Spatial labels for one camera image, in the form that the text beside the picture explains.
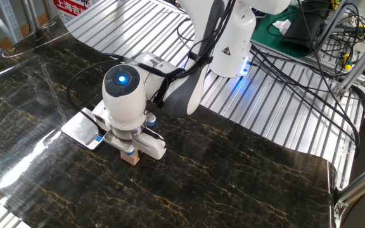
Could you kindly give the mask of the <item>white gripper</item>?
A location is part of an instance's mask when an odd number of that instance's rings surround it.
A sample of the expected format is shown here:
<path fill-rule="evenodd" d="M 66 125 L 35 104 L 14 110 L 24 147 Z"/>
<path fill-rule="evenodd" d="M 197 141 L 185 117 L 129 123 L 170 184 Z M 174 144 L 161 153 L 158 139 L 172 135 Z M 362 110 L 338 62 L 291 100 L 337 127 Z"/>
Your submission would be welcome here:
<path fill-rule="evenodd" d="M 154 114 L 144 116 L 143 124 L 134 130 L 120 130 L 113 127 L 110 123 L 110 116 L 101 100 L 93 111 L 83 108 L 82 111 L 91 117 L 106 133 L 103 140 L 110 146 L 118 149 L 125 158 L 136 159 L 142 157 L 145 153 L 150 157 L 159 160 L 166 152 L 166 143 L 164 138 L 156 132 L 149 129 L 156 123 L 157 119 Z"/>

